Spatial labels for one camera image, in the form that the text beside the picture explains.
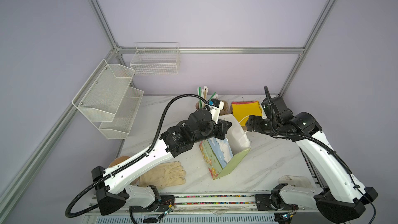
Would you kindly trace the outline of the green paper takeout bag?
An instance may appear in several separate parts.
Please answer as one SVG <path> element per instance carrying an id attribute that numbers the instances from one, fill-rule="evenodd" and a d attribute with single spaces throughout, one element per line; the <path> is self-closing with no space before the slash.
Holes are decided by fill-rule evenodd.
<path id="1" fill-rule="evenodd" d="M 223 115 L 220 119 L 232 124 L 225 139 L 210 138 L 199 144 L 213 180 L 232 173 L 251 150 L 251 142 L 240 122 L 232 114 Z"/>

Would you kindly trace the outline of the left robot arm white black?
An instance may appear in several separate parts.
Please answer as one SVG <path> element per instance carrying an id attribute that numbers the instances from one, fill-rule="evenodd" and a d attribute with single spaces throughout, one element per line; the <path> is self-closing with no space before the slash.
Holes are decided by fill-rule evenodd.
<path id="1" fill-rule="evenodd" d="M 96 188 L 100 214 L 109 215 L 127 205 L 141 207 L 149 212 L 156 210 L 162 201 L 156 187 L 139 187 L 131 183 L 154 167 L 190 151 L 197 142 L 210 138 L 224 140 L 231 126 L 232 123 L 226 120 L 214 121 L 209 111 L 198 110 L 187 120 L 162 133 L 154 147 L 142 152 L 142 159 L 135 155 L 117 166 L 93 170 L 94 178 L 105 180 Z"/>

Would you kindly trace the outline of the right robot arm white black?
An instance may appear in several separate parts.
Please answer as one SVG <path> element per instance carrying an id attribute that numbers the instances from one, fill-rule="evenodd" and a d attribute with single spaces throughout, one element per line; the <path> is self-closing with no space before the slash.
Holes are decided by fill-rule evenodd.
<path id="1" fill-rule="evenodd" d="M 358 219 L 378 193 L 354 176 L 318 121 L 306 112 L 294 115 L 281 97 L 266 97 L 261 107 L 265 116 L 250 115 L 247 130 L 296 143 L 325 181 L 320 189 L 280 183 L 271 191 L 270 206 L 277 210 L 286 206 L 312 208 L 335 224 Z"/>

